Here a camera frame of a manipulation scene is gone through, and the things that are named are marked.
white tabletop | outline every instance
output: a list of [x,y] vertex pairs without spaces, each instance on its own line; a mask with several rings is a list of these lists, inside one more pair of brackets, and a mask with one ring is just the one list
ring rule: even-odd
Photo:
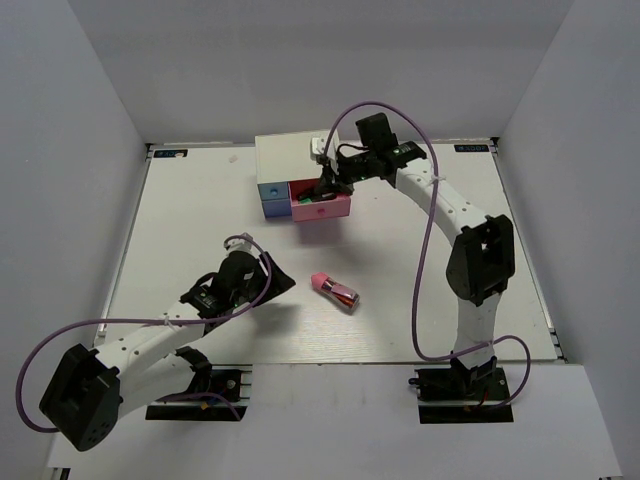
[[[513,389],[522,365],[507,365]],[[562,479],[620,475],[584,368],[534,365],[513,423],[421,425],[411,365],[258,365],[242,422],[121,419],[70,480]]]
[[[451,184],[488,214],[511,216],[490,153],[436,145]],[[196,342],[213,363],[416,362],[410,301],[427,217],[386,182],[356,185],[351,215],[296,224],[265,220],[256,187],[254,148],[189,148],[184,158],[156,158],[137,214],[111,317],[157,317],[202,274],[214,271],[229,235],[248,232],[297,285]],[[451,247],[434,229],[420,299],[423,351],[448,353],[455,341],[456,297],[445,266]],[[522,245],[516,274],[496,320],[496,336],[522,337],[536,360],[556,352]],[[346,315],[315,293],[310,275],[328,273],[356,289],[361,305]],[[107,341],[135,327],[110,325]],[[501,360],[522,360],[511,342]]]

pink and red bottle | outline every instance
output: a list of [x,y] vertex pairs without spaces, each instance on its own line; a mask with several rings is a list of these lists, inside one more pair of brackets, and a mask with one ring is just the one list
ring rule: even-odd
[[326,273],[316,273],[311,275],[311,285],[314,290],[333,298],[348,310],[355,309],[360,301],[360,295],[358,295],[358,292],[336,282]]

wire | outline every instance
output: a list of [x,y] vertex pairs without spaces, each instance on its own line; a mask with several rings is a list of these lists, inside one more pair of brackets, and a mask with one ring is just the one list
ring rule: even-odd
[[420,357],[425,362],[430,362],[430,363],[444,362],[447,360],[452,360],[454,358],[461,357],[463,355],[467,355],[472,352],[476,352],[478,350],[491,346],[491,344],[501,343],[501,342],[504,342],[505,340],[515,340],[520,345],[522,345],[522,348],[525,351],[525,355],[527,359],[525,374],[522,378],[522,382],[520,383],[520,386],[516,389],[516,391],[509,398],[493,406],[492,408],[498,408],[498,407],[507,405],[508,403],[513,401],[518,395],[520,395],[520,392],[522,392],[522,390],[524,389],[524,386],[529,380],[529,374],[531,372],[531,352],[529,351],[529,347],[527,346],[527,344],[520,337],[517,337],[515,335],[503,335],[502,337],[497,338],[493,342],[482,342],[482,343],[479,343],[478,345],[474,345],[473,347],[469,347],[464,350],[460,350],[458,352],[453,352],[453,353],[450,353],[449,355],[441,355],[439,357],[428,357],[424,353],[422,353],[422,350],[420,350],[420,345],[418,343],[418,299],[420,296],[420,284],[422,283],[422,273],[424,271],[424,263],[427,257],[427,249],[429,248],[429,239],[431,238],[431,230],[433,229],[433,224],[435,222],[436,200],[438,197],[438,185],[440,183],[439,182],[440,167],[438,165],[438,157],[433,148],[433,145],[431,144],[431,141],[429,140],[429,137],[427,137],[427,134],[422,130],[422,128],[420,128],[420,126],[416,122],[414,122],[411,118],[409,118],[402,111],[398,110],[396,107],[384,102],[379,102],[376,100],[368,100],[368,101],[356,103],[355,105],[350,106],[338,116],[335,122],[333,122],[333,125],[331,126],[331,130],[329,130],[327,143],[325,144],[325,147],[324,147],[324,155],[327,156],[329,154],[329,146],[331,145],[331,139],[333,138],[333,135],[336,129],[338,128],[338,125],[342,121],[342,119],[346,117],[349,113],[351,113],[353,110],[356,110],[357,108],[364,107],[364,106],[376,106],[376,107],[386,108],[387,110],[394,112],[395,114],[399,115],[404,120],[406,120],[407,123],[409,123],[409,125],[411,125],[414,128],[414,130],[418,132],[418,135],[420,135],[424,143],[427,145],[427,149],[431,154],[431,161],[433,163],[433,178],[434,178],[433,193],[431,195],[431,202],[429,204],[429,212],[428,212],[429,218],[427,219],[427,227],[424,232],[424,239],[422,240],[422,248],[420,250],[420,259],[418,260],[418,271],[416,273],[416,280],[413,287],[413,298],[411,301],[411,340],[413,342],[413,349],[415,350],[416,355],[418,355],[418,357]]
[[477,405],[474,405],[472,407],[467,407],[467,411],[476,412],[476,411],[480,410],[480,407],[482,407],[482,405],[484,405],[484,402],[486,402],[488,399],[489,399],[489,389],[487,387],[485,387],[484,393],[482,395],[482,400],[480,400],[480,403],[478,403]]
[[[272,273],[272,269],[271,269],[271,262],[269,261],[268,256],[265,255],[265,251],[262,249],[262,247],[260,247],[260,245],[258,245],[248,235],[231,235],[229,238],[227,238],[224,241],[225,247],[226,247],[226,244],[227,244],[227,242],[229,240],[234,240],[234,239],[240,239],[240,240],[245,240],[245,241],[249,242],[251,245],[253,245],[256,248],[256,250],[258,250],[258,252],[260,252],[260,254],[262,255],[262,258],[264,259],[265,265],[267,267],[267,283],[265,284],[265,286],[262,289],[262,291],[260,292],[260,294],[251,303],[249,303],[246,307],[242,308],[241,310],[238,310],[237,312],[230,313],[229,315],[225,315],[223,317],[217,317],[217,318],[204,318],[204,319],[203,318],[197,318],[197,319],[193,319],[193,320],[172,320],[171,321],[171,325],[175,325],[175,326],[179,326],[180,327],[180,326],[190,326],[190,325],[215,324],[214,328],[218,328],[220,325],[223,325],[224,323],[228,322],[232,318],[239,317],[243,313],[247,312],[249,309],[251,309],[254,306],[256,306],[260,302],[260,300],[262,300],[262,297],[264,297],[267,294],[267,291],[269,290],[269,286],[271,285],[271,279],[273,278],[273,273]],[[22,398],[22,390],[23,390],[23,387],[24,387],[24,379],[25,379],[25,376],[27,374],[27,370],[29,369],[29,366],[33,362],[33,359],[40,352],[40,350],[42,350],[49,342],[51,342],[53,339],[59,337],[60,335],[66,333],[66,332],[68,332],[70,330],[74,330],[76,328],[87,327],[87,326],[90,326],[90,325],[98,325],[98,324],[101,324],[101,323],[104,323],[104,324],[133,324],[133,325],[165,325],[165,321],[164,320],[158,320],[158,319],[138,319],[138,318],[107,318],[107,319],[104,319],[104,318],[98,318],[98,319],[83,320],[81,322],[72,323],[70,325],[67,325],[65,327],[62,327],[62,328],[56,330],[51,335],[49,335],[48,337],[43,339],[40,343],[38,343],[35,346],[33,351],[25,359],[24,363],[22,364],[22,367],[20,368],[20,372],[18,373],[18,379],[16,380],[16,391],[15,391],[16,408],[18,410],[18,415],[20,416],[20,419],[24,422],[24,424],[27,427],[29,427],[32,430],[35,430],[36,432],[40,432],[40,433],[56,433],[56,432],[59,431],[57,428],[42,427],[42,426],[36,424],[35,422],[33,422],[31,420],[31,418],[29,418],[29,415],[27,414],[27,412],[26,412],[26,410],[24,408],[24,402],[23,402],[23,398]]]
[[[226,388],[223,388],[222,390],[220,390],[220,391],[218,392],[218,395],[223,396],[223,395],[225,394],[225,392],[226,392],[226,391],[227,391],[227,389],[226,389]],[[215,403],[216,403],[216,401],[217,401],[217,400],[218,400],[217,398],[212,398],[212,399],[210,399],[210,400],[207,402],[207,404],[208,404],[208,405],[215,405]]]
[[242,417],[240,416],[236,408],[233,406],[233,404],[229,400],[224,398],[222,395],[220,395],[219,393],[213,393],[213,392],[176,393],[173,395],[167,395],[166,397],[159,398],[157,401],[158,402],[181,402],[185,400],[195,400],[203,397],[205,398],[208,397],[208,398],[216,399],[220,402],[223,402],[227,407],[229,407],[229,410],[231,410],[231,413],[233,413],[233,416],[236,417],[238,421],[242,420]]
[[340,145],[338,145],[338,148],[336,148],[336,155],[340,153],[340,149],[344,148],[344,147],[349,147],[349,148],[353,148],[354,150],[359,150],[361,152],[366,152],[367,151],[367,147],[361,147],[360,145],[352,145],[350,143],[341,143]]

white robotic arm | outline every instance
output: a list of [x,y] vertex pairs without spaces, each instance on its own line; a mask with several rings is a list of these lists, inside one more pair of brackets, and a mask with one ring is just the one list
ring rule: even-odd
[[[338,149],[336,158],[330,159],[315,149],[323,172],[314,195],[352,194],[354,183],[379,177],[429,214],[435,178],[426,153],[414,142],[399,144],[382,113],[359,120],[356,126],[361,153],[345,157]],[[437,180],[435,223],[452,246],[446,277],[458,297],[458,336],[452,352],[477,347],[451,359],[463,390],[468,391],[496,368],[492,345],[496,311],[515,272],[513,225],[504,215],[488,216],[445,179]]]
[[[427,214],[433,196],[433,166],[429,160],[417,159],[409,162],[396,174],[396,188],[404,193]],[[476,228],[487,222],[487,214],[460,195],[446,179],[438,179],[435,223],[453,247],[464,228]],[[501,294],[485,299],[481,305],[458,297],[458,336],[453,347],[460,352],[469,347],[493,339],[496,311]],[[494,357],[493,346],[459,357],[460,362],[472,369],[490,362]]]
[[201,277],[163,313],[164,325],[143,325],[92,350],[78,344],[64,354],[40,410],[76,449],[93,448],[119,418],[168,394],[209,393],[212,366],[188,344],[224,322],[202,319],[228,319],[243,304],[261,305],[295,285],[268,252],[254,257],[250,242],[235,239],[225,247],[219,271]]

blue drawer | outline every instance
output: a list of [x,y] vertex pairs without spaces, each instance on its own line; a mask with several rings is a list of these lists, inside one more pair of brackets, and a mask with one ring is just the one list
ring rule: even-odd
[[269,200],[262,202],[264,217],[288,217],[291,216],[291,202],[288,198],[284,200]]
[[289,198],[289,185],[287,182],[262,183],[258,185],[260,200],[283,200]]

